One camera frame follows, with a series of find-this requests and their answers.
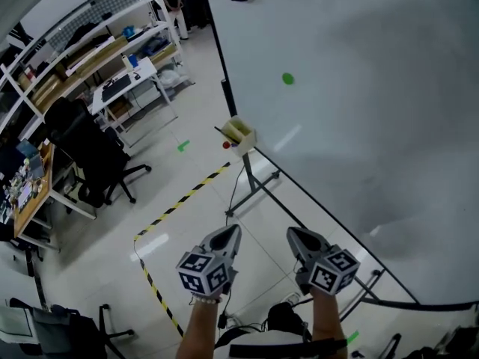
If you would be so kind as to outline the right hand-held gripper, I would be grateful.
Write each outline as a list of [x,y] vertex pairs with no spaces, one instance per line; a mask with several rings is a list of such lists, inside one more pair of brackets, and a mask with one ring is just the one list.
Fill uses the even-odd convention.
[[296,283],[303,295],[316,288],[327,295],[336,295],[349,286],[360,262],[347,250],[330,244],[322,235],[301,227],[287,229],[287,241],[302,267]]

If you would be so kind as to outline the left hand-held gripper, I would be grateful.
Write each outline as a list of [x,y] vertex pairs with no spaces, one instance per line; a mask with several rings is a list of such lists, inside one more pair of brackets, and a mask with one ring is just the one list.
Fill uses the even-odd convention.
[[237,271],[234,260],[240,249],[242,230],[238,224],[221,227],[206,235],[176,266],[183,287],[193,295],[213,298],[228,294]]

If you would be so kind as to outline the person's left forearm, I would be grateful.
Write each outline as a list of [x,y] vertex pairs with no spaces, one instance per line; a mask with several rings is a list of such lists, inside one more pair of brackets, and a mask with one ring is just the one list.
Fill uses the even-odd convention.
[[176,359],[213,359],[220,295],[195,298],[190,320]]

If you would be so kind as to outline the person's right forearm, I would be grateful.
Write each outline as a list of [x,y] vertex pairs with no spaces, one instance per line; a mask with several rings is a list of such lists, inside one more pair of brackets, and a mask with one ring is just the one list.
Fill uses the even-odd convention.
[[312,340],[345,340],[336,297],[315,287],[310,294],[313,299]]

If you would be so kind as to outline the person's black trouser leg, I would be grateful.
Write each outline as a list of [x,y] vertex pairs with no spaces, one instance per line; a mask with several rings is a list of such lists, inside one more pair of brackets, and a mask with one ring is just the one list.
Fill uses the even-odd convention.
[[294,312],[293,306],[288,302],[281,302],[269,309],[267,317],[268,331],[282,331],[298,335],[304,341],[312,341],[312,336],[306,322]]

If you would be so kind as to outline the black whiteboard stand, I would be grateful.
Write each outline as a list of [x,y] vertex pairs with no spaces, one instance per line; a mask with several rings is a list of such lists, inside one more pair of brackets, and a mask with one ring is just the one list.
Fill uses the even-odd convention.
[[[285,172],[279,169],[277,166],[276,170],[273,171],[265,180],[260,181],[252,172],[251,162],[248,154],[245,154],[242,157],[242,163],[245,168],[245,173],[247,177],[247,182],[249,184],[250,193],[247,194],[243,199],[233,205],[229,210],[225,212],[227,218],[232,218],[236,210],[243,206],[247,201],[251,200],[259,191],[264,192],[271,200],[273,200],[283,212],[285,212],[293,222],[302,228],[306,228],[306,225],[301,222],[301,220],[296,217],[296,215],[290,211],[290,209],[285,206],[267,187],[273,180],[278,180],[280,176]],[[351,308],[346,312],[345,316],[342,316],[342,320],[348,317],[351,312],[360,305],[360,303],[371,304],[375,306],[388,307],[398,310],[410,310],[410,311],[420,311],[420,312],[456,312],[470,309],[476,307],[476,310],[479,310],[479,301],[464,303],[464,304],[449,304],[449,305],[426,305],[421,304],[417,300],[413,302],[405,301],[389,301],[379,298],[374,292],[373,288],[385,274],[386,269],[375,269],[371,272],[370,281],[368,283],[363,282],[360,278],[354,277],[355,283],[357,283],[361,290],[359,291],[359,299],[353,302]]]

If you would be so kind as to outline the beige pen holder box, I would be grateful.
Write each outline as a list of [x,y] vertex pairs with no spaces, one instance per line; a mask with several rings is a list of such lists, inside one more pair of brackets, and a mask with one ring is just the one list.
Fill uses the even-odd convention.
[[254,149],[257,143],[255,129],[251,128],[237,115],[224,124],[221,133],[231,144],[233,154],[240,158]]

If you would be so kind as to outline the large whiteboard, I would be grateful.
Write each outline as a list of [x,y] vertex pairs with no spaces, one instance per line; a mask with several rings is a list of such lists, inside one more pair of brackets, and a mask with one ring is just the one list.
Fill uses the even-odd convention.
[[257,149],[413,300],[479,301],[479,0],[208,2]]

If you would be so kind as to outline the black office chair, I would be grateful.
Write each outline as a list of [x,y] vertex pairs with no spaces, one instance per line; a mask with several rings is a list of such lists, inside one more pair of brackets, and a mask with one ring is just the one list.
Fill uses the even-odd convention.
[[123,150],[124,143],[113,129],[100,128],[82,99],[57,99],[44,115],[44,122],[49,141],[82,170],[81,201],[95,208],[110,205],[113,191],[120,186],[130,203],[136,203],[124,179],[140,170],[150,172],[151,166],[128,168],[131,157]]

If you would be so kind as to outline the wooden desk with white legs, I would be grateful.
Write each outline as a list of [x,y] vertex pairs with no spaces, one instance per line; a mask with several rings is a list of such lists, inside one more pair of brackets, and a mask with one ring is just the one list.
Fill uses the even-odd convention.
[[55,159],[55,146],[53,144],[43,145],[40,149],[40,154],[44,158],[46,167],[44,168],[45,174],[42,177],[42,190],[40,193],[32,199],[29,199],[26,205],[23,207],[22,211],[16,209],[14,211],[14,223],[13,223],[13,235],[15,238],[19,238],[24,242],[31,243],[38,246],[39,248],[49,249],[52,251],[60,252],[61,249],[51,243],[51,242],[42,242],[37,239],[34,239],[30,236],[25,235],[26,227],[34,220],[35,215],[40,210],[42,205],[48,200],[53,199],[67,208],[71,209],[74,212],[79,213],[86,218],[95,220],[97,215],[94,210],[86,210],[80,205],[75,204],[72,200],[67,199],[59,191],[56,191],[53,188],[53,162]]

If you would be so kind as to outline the white plastic bag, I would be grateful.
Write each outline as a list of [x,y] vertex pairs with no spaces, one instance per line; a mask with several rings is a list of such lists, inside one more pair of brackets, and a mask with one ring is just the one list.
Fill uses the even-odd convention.
[[173,87],[180,80],[180,74],[175,70],[170,69],[162,70],[159,72],[158,77],[160,83],[166,88]]

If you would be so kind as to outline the black keyboard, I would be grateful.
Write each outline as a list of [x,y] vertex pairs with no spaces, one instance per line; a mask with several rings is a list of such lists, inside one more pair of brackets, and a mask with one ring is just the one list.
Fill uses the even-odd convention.
[[124,88],[131,85],[131,79],[128,74],[118,79],[109,81],[102,90],[102,101],[107,102]]

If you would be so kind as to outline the small white table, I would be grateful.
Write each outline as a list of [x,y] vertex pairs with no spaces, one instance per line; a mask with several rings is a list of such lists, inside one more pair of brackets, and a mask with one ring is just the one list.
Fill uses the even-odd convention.
[[[134,73],[138,73],[141,78],[139,80],[135,80]],[[103,102],[102,101],[102,90],[103,87],[111,80],[118,79],[126,74],[129,75],[131,79],[131,85],[121,90],[115,96],[113,96],[109,101]],[[156,88],[155,95],[153,94],[142,94],[142,95],[135,95],[134,90],[141,84],[145,83],[146,81],[151,81],[153,83],[153,87]],[[138,112],[145,110],[149,104],[155,101],[158,98],[163,98],[165,100],[165,106],[168,107],[172,112],[172,119],[169,120],[167,123],[170,123],[173,120],[177,119],[177,113],[174,110],[173,105],[171,104],[171,100],[164,88],[164,86],[160,83],[158,77],[158,70],[153,65],[152,61],[149,58],[143,58],[138,62],[138,66],[134,68],[132,72],[127,72],[126,68],[123,68],[119,73],[112,76],[107,82],[102,83],[93,93],[93,101],[89,106],[88,110],[92,115],[98,114],[99,117],[104,121],[105,127],[111,127],[116,133],[119,135],[122,142],[125,143],[128,147],[134,146],[138,143],[142,138],[144,138],[150,130],[147,130],[142,136],[140,136],[135,141],[128,141],[126,138],[126,134],[129,131],[129,128],[126,128],[123,123],[127,121],[126,118],[116,117],[113,114],[113,111],[109,108],[109,106],[118,98],[123,97],[124,99],[133,98],[132,101],[132,108],[126,110],[125,116],[129,119],[132,119]]]

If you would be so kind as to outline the black bag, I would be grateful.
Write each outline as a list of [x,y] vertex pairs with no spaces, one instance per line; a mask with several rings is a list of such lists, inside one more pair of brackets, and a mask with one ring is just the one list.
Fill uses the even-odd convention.
[[73,44],[78,43],[87,33],[92,31],[95,27],[97,27],[97,24],[94,22],[87,22],[86,24],[79,26],[74,32],[73,36],[67,42],[65,48],[67,49]]

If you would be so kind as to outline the checkered pattern board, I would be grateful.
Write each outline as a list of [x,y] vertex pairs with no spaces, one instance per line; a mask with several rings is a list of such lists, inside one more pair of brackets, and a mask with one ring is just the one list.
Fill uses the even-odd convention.
[[46,38],[54,49],[61,51],[67,47],[75,32],[83,25],[97,25],[123,9],[141,0],[93,0],[81,13],[64,23]]

